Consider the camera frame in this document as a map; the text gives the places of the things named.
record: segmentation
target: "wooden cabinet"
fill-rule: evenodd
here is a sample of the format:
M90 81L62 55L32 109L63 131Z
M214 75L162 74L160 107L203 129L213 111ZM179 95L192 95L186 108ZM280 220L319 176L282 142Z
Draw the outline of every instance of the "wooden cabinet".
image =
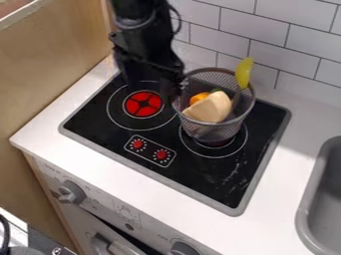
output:
M8 138L107 56L112 45L102 0L43 1L10 26L0 24L0 206L71 245Z

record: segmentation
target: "orange toy food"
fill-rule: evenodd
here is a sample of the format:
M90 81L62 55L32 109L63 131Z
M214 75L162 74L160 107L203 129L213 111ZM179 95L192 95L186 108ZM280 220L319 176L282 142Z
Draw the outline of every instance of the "orange toy food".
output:
M196 94L195 96L190 98L189 105L192 106L195 103L197 103L201 100L204 100L205 98L208 97L209 94L210 94L209 92L202 92L202 93Z

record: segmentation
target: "mesh colander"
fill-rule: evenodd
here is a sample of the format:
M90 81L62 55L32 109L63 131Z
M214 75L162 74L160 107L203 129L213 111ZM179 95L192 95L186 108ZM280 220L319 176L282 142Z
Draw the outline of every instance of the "mesh colander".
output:
M255 94L251 84L240 91L237 104L227 119L218 124L195 121L182 114L192 96L212 89L221 89L231 99L236 95L238 84L234 72L220 68L203 68L189 72L183 82L183 91L172 107L178 113L184 131L195 140L205 144L220 144L234 137L244 119L254 106Z

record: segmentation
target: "oven handle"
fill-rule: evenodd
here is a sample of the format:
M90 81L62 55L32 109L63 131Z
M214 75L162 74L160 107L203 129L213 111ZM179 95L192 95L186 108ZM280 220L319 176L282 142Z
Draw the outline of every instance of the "oven handle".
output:
M96 255L147 255L146 253L134 251L119 241L112 243L100 233L91 238L91 245Z

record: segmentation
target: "metal sink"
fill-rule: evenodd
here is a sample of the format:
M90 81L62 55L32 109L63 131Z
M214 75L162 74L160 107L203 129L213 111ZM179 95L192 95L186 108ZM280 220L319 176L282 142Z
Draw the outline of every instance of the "metal sink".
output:
M323 144L295 224L302 242L314 254L341 255L341 136Z

